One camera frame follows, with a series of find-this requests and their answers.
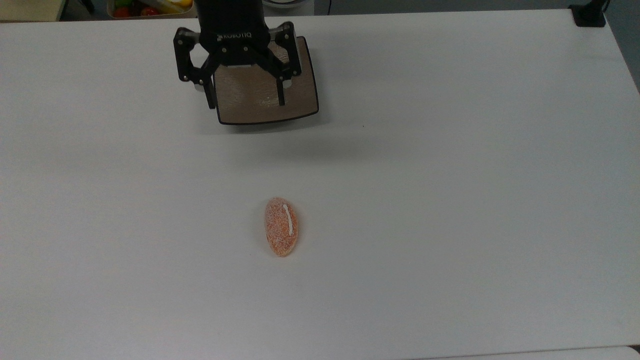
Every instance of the floor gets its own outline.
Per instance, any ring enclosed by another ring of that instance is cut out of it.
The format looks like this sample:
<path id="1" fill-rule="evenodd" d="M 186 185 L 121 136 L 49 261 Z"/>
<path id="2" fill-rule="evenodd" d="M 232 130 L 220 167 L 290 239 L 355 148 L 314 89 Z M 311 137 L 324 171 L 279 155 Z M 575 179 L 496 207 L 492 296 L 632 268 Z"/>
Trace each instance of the floor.
<path id="1" fill-rule="evenodd" d="M 95 11 L 89 15 L 79 0 L 68 0 L 62 20 L 108 20 L 107 0 L 92 0 Z M 586 0 L 316 0 L 316 15 L 385 12 L 437 12 L 465 10 L 514 10 L 533 8 L 566 8 Z M 640 89 L 640 1 L 612 0 L 607 19 L 618 41 L 629 71 Z"/>

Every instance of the red fruit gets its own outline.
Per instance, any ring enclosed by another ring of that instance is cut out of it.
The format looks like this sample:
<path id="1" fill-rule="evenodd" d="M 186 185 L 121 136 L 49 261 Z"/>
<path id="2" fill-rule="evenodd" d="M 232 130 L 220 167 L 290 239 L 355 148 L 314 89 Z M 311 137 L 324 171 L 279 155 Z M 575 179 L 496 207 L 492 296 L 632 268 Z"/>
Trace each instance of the red fruit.
<path id="1" fill-rule="evenodd" d="M 160 12 L 156 8 L 152 8 L 151 6 L 147 6 L 146 8 L 140 11 L 140 16 L 152 16 L 152 15 L 160 15 Z"/>
<path id="2" fill-rule="evenodd" d="M 131 16 L 131 12 L 129 12 L 129 8 L 126 8 L 126 7 L 117 8 L 113 12 L 113 17 L 130 17 L 130 16 Z"/>

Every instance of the table surface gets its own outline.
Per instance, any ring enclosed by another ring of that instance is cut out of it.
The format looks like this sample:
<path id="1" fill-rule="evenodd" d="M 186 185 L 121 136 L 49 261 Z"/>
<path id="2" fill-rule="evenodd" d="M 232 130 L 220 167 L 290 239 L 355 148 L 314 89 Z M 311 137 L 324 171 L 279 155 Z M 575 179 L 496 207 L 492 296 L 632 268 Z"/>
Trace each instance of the table surface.
<path id="1" fill-rule="evenodd" d="M 195 19 L 0 24 L 3 360 L 640 343 L 640 97 L 608 27 L 292 20 L 320 112 L 259 127 L 178 80 Z M 300 219 L 287 258 L 274 196 Z"/>
<path id="2" fill-rule="evenodd" d="M 2 21 L 58 21 L 65 0 L 2 0 Z"/>
<path id="3" fill-rule="evenodd" d="M 577 350 L 524 352 L 485 356 L 461 356 L 455 360 L 639 360 L 640 355 L 630 347 L 583 348 Z"/>

